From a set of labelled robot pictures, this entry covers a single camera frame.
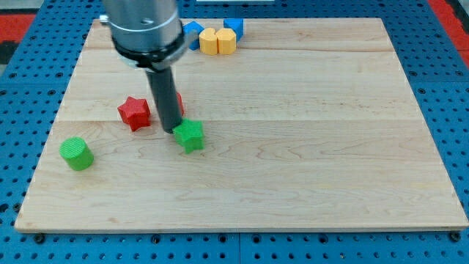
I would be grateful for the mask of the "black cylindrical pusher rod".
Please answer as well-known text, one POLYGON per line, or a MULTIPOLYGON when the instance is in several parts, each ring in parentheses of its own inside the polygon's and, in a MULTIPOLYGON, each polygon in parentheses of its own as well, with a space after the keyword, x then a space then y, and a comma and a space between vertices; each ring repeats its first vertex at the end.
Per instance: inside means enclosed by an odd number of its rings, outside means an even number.
POLYGON ((162 128, 167 133, 173 133, 182 123, 182 110, 171 68, 147 70, 146 75, 162 128))

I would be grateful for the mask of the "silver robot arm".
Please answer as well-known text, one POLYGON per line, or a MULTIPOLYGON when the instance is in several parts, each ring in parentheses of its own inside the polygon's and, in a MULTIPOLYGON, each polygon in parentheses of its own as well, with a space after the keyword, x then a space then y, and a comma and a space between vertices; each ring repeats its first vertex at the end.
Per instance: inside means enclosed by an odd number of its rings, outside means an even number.
POLYGON ((102 0, 101 22, 121 57, 145 70, 162 128, 172 133, 182 123, 182 110, 171 66, 199 37, 184 32, 175 0, 102 0))

